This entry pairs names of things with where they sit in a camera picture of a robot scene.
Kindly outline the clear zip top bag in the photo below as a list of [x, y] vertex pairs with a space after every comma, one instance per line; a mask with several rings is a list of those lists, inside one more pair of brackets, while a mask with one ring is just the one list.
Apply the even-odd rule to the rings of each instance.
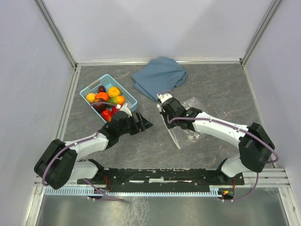
[[[201, 104], [201, 102], [196, 97], [191, 97], [189, 99], [186, 99], [185, 101], [182, 101], [181, 104], [184, 106], [186, 110], [188, 110], [190, 107], [194, 107], [201, 110], [206, 110], [206, 108]], [[185, 148], [193, 143], [196, 143], [207, 136], [206, 133], [200, 133], [200, 132], [193, 132], [191, 130], [183, 130], [180, 127], [174, 127], [172, 129], [167, 128], [166, 123], [166, 129], [172, 139], [172, 141], [175, 143], [178, 149]]]

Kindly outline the bright red apple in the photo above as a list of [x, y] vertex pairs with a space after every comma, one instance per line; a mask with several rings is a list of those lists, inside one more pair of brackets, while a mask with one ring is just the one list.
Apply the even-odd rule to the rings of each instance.
[[112, 110], [111, 110], [112, 115], [114, 115], [115, 113], [117, 113], [120, 109], [121, 109], [121, 105], [114, 106], [112, 108]]

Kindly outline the red bell pepper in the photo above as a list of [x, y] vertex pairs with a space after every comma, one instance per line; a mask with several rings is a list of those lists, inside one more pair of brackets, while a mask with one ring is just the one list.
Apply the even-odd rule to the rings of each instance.
[[106, 121], [110, 122], [112, 119], [112, 112], [109, 109], [105, 109], [101, 112], [101, 117]]

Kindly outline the dark red apple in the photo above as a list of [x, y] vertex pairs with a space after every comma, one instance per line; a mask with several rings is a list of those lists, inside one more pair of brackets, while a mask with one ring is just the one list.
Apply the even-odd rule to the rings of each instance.
[[102, 111], [106, 110], [107, 104], [106, 101], [103, 98], [99, 98], [95, 101], [95, 104], [93, 105], [93, 108], [98, 112], [102, 113]]

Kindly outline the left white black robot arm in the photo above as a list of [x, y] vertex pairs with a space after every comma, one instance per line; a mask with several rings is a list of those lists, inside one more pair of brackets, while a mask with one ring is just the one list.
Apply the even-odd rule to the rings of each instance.
[[34, 172], [41, 177], [45, 186], [53, 189], [63, 187], [70, 180], [87, 178], [98, 184], [103, 181], [102, 166], [94, 160], [79, 160], [97, 151], [103, 151], [118, 143], [120, 136], [141, 133], [153, 124], [140, 112], [128, 115], [124, 111], [115, 113], [110, 122], [88, 137], [63, 142], [53, 140], [34, 166]]

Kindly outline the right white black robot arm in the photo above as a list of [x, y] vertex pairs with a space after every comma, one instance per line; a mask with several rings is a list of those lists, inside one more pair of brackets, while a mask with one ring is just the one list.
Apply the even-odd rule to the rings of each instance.
[[205, 133], [224, 140], [235, 146], [239, 153], [227, 158], [216, 172], [216, 180], [227, 184], [237, 174], [246, 170], [262, 172], [266, 164], [279, 159], [275, 146], [262, 125], [253, 123], [250, 126], [240, 125], [217, 119], [197, 108], [186, 109], [171, 94], [158, 94], [159, 113], [168, 130], [179, 127], [183, 130]]

